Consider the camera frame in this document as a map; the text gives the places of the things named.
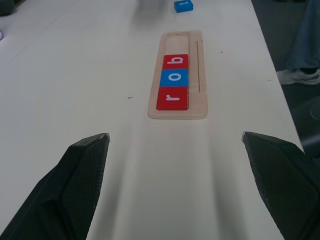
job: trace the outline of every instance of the sneaker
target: sneaker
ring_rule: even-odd
[[[300,69],[277,71],[279,82],[281,85],[288,84],[304,84],[316,85],[320,84],[320,69],[313,74],[306,74]]]

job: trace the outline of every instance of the person's leg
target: person's leg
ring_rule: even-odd
[[[308,0],[299,31],[287,58],[287,69],[278,73],[281,84],[320,84],[320,0]]]

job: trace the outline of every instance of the table surface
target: table surface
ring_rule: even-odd
[[[0,232],[81,138],[110,133],[88,240],[282,240],[243,131],[295,143],[250,0],[141,11],[135,0],[27,0],[0,18]],[[147,115],[160,37],[201,30],[203,120]]]

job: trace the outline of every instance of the floor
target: floor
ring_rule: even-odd
[[[300,27],[306,3],[293,2],[292,0],[288,2],[252,0],[252,3],[274,67],[277,71],[281,71],[285,69],[286,57]],[[320,122],[314,119],[308,120],[312,123],[310,128],[310,124],[301,122],[301,119],[309,118],[309,112],[306,111],[303,116],[299,117],[297,117],[297,112],[301,112],[301,107],[308,106],[310,101],[320,97],[320,84],[316,86],[301,84],[283,85],[282,89],[302,144],[304,144],[304,137],[310,132],[314,137],[319,139]]]

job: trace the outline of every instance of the blue letter tile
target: blue letter tile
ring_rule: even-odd
[[[177,13],[192,11],[194,9],[194,4],[191,0],[175,1],[174,9]]]
[[[189,87],[188,69],[162,70],[160,87]]]

